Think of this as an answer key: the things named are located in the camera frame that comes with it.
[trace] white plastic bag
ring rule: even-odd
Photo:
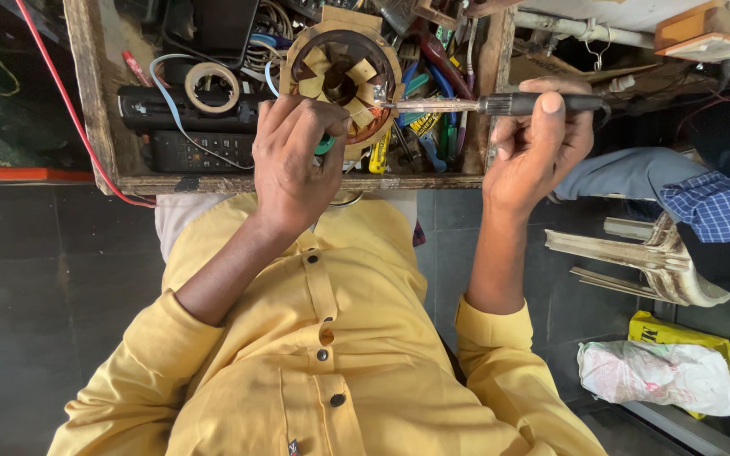
[[[579,346],[582,386],[608,402],[646,401],[730,415],[730,374],[716,350],[634,341]]]

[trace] checkered shirt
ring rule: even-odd
[[[720,171],[667,185],[661,197],[701,242],[730,243],[730,178]]]

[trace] blue jeans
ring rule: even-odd
[[[579,196],[617,193],[630,199],[655,200],[677,223],[680,218],[667,209],[660,191],[709,170],[671,149],[636,147],[581,161],[556,186],[563,200]]]

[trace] tool box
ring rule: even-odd
[[[516,6],[511,6],[484,19],[484,33],[474,43],[477,48],[475,96],[502,92],[507,84],[515,10]],[[88,138],[117,188],[129,195],[255,191],[252,174],[222,174],[212,169],[203,174],[164,174],[149,167],[144,160],[147,147],[135,131],[124,125],[115,100],[121,86],[136,84],[134,74],[121,59],[121,52],[130,50],[137,60],[150,61],[151,46],[142,38],[139,24],[119,16],[104,3],[66,2],[65,11]],[[456,167],[458,172],[349,173],[345,174],[342,188],[369,191],[480,187],[483,174],[496,154],[489,142],[493,121],[485,115],[469,116],[466,141]],[[109,193],[99,176],[97,184]]]

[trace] man's right hand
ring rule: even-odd
[[[553,77],[523,81],[523,92],[542,92],[534,113],[501,117],[492,132],[497,159],[483,179],[484,208],[528,218],[593,147],[593,113],[565,113],[560,93],[592,93],[589,84]]]
[[[264,227],[297,237],[329,207],[342,182],[342,156],[348,134],[348,111],[299,95],[281,95],[261,104],[256,160],[256,217]],[[314,151],[323,133],[337,137],[323,164]]]

